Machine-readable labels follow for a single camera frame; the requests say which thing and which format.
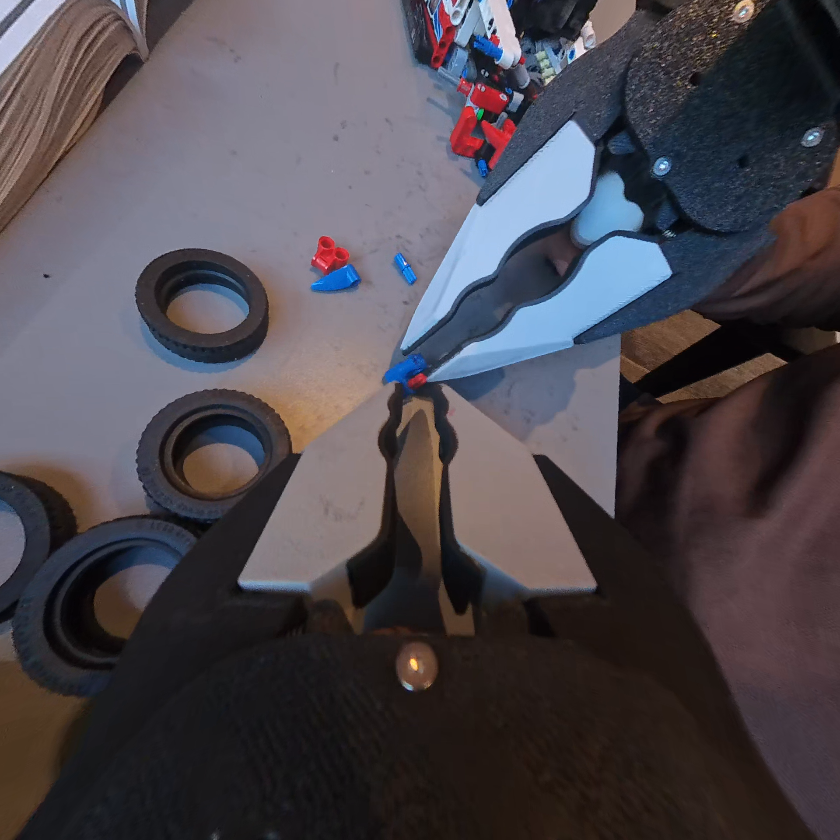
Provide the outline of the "black toy tire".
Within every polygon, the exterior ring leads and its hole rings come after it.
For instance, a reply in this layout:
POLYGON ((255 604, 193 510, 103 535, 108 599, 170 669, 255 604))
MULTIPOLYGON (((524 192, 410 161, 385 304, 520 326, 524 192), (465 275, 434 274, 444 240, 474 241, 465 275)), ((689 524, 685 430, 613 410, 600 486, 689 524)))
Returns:
POLYGON ((202 364, 236 362, 265 341, 270 308, 257 275, 234 257, 207 248, 180 248, 153 259, 135 287, 139 314, 152 337, 175 355, 202 364), (196 286, 232 291, 247 307, 244 320, 222 332, 197 332, 180 327, 167 311, 175 297, 196 286))
POLYGON ((215 522, 291 454, 288 427, 270 405, 246 392, 212 389, 181 396, 155 414, 142 432, 135 464, 143 490, 158 507, 179 518, 215 522), (197 490, 183 470, 186 447, 200 433, 222 426, 254 436, 263 458, 243 486, 220 494, 197 490))
POLYGON ((12 619, 14 651, 26 675, 65 697, 100 694, 128 640, 101 625, 96 593, 134 566, 173 570, 199 537, 183 521, 131 516, 100 523, 52 553, 24 588, 12 619))
POLYGON ((1 621, 10 621, 27 585, 52 553, 77 535, 77 520, 58 490, 31 476, 1 473, 1 500, 22 522, 24 551, 1 586, 1 621))

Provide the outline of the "toy brick car model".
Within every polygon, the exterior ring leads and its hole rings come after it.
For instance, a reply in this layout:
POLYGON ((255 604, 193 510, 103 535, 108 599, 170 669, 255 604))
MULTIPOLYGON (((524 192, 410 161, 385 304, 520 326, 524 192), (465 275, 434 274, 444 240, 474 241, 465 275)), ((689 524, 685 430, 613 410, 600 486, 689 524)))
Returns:
POLYGON ((540 93, 596 45, 596 1, 402 1, 415 60, 464 99, 451 151, 481 176, 540 93))

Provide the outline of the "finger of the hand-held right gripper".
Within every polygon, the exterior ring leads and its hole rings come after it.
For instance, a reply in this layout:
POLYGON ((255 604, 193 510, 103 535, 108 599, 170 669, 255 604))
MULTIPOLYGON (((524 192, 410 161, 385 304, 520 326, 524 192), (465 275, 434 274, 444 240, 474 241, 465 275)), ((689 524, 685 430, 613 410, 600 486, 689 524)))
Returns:
POLYGON ((584 252, 561 287, 513 309, 486 336, 431 366, 429 382, 448 382, 569 349, 574 339, 671 277, 660 243, 610 234, 584 252))
POLYGON ((449 247, 405 333, 407 353, 441 326, 467 291, 493 280, 532 234, 562 224, 588 200, 595 144, 568 121, 482 204, 475 204, 449 247))

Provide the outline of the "black office chair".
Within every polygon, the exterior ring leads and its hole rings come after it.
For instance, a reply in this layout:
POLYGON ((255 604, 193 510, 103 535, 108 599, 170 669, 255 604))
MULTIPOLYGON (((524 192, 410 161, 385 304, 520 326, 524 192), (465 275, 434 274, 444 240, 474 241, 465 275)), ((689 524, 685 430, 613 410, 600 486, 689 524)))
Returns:
POLYGON ((689 319, 689 313, 625 332, 623 361, 643 370, 636 381, 619 376, 620 411, 638 399, 679 392, 741 364, 770 355, 790 363, 805 355, 782 328, 745 320, 729 322, 689 319))

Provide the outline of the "red toy connector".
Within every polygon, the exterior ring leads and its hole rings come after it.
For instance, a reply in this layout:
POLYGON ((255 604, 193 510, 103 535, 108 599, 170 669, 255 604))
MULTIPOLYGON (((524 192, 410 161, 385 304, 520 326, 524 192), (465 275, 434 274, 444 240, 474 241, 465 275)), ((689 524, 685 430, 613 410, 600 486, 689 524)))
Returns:
POLYGON ((318 269, 323 275, 328 275, 335 270, 340 270, 350 262, 349 251, 336 244, 330 236, 321 236, 318 239, 316 252, 311 259, 311 266, 318 269))

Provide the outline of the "grey desk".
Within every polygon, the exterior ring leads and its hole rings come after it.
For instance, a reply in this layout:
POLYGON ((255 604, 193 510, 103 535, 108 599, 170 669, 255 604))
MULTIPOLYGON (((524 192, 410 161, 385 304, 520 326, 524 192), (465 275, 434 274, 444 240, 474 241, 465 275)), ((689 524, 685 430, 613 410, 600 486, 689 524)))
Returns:
POLYGON ((146 511, 137 443, 179 396, 254 394, 300 450, 377 392, 478 192, 448 154, 457 103, 414 65, 399 3, 194 2, 2 234, 2 469, 86 529, 146 511), (357 287, 310 289, 321 236, 357 287), (139 273, 189 247, 266 287, 246 360, 181 360, 144 327, 139 273))

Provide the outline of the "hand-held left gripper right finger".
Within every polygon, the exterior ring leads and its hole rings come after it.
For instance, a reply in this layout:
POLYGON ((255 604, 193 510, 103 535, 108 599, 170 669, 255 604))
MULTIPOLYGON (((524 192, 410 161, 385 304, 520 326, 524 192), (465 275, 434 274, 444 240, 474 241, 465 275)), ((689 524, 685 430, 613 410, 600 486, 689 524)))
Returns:
POLYGON ((444 587, 457 614, 597 583, 526 446, 446 385, 429 395, 439 435, 444 587))

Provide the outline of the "blue curved toy piece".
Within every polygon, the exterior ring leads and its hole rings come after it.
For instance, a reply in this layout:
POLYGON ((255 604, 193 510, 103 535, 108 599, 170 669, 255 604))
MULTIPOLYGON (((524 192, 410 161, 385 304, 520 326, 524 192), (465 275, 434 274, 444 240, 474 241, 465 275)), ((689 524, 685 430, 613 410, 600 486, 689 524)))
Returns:
POLYGON ((324 274, 318 280, 311 283, 310 289, 316 292, 336 292, 357 287, 361 283, 361 277, 351 264, 324 274))

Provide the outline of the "blue toy connector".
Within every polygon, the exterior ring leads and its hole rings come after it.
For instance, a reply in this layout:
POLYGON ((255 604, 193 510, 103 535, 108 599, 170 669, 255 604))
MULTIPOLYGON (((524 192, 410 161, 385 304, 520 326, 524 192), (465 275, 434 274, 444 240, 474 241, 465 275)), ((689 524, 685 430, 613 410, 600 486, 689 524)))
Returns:
POLYGON ((406 389, 406 381, 417 373, 426 374, 427 368, 428 364, 420 353, 411 353, 383 374, 382 383, 399 384, 406 395, 414 394, 406 389))

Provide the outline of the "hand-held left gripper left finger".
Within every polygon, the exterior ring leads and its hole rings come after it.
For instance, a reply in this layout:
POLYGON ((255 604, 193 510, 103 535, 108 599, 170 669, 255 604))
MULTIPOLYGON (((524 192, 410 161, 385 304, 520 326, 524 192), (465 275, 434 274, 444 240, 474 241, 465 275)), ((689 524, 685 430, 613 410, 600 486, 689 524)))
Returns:
POLYGON ((354 606, 350 561, 380 535, 389 462, 380 439, 397 419, 385 385, 303 450, 238 577, 247 592, 354 606))

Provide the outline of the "open instruction booklet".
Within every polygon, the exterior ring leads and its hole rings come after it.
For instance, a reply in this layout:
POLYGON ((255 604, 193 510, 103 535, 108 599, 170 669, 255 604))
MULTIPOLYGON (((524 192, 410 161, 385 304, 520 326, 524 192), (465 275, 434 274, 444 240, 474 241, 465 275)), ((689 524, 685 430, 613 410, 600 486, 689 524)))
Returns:
POLYGON ((1 228, 88 131, 123 60, 148 58, 148 5, 1 2, 1 228))

